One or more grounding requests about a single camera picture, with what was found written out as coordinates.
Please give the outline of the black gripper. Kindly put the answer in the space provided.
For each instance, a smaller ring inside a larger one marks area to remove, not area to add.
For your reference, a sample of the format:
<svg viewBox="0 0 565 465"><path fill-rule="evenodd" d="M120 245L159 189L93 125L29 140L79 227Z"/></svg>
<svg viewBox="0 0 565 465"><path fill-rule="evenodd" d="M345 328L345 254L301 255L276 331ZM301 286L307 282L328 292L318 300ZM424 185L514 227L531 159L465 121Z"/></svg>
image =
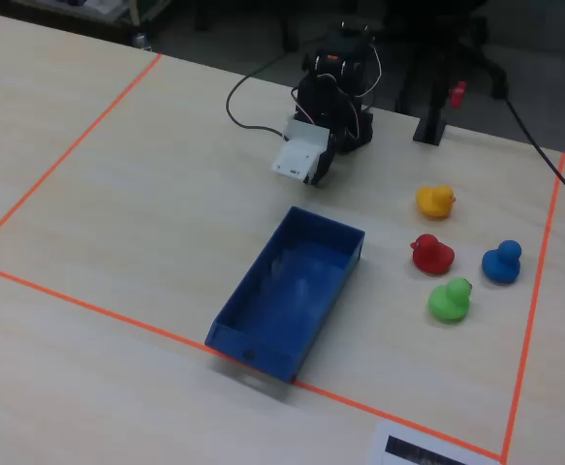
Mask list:
<svg viewBox="0 0 565 465"><path fill-rule="evenodd" d="M307 184L316 186L329 172L334 159L335 135L346 133L349 100L331 77L312 75L306 75L292 89L292 97L296 104L294 119L327 128L332 132L326 150L318 157L316 169L307 177Z"/></svg>

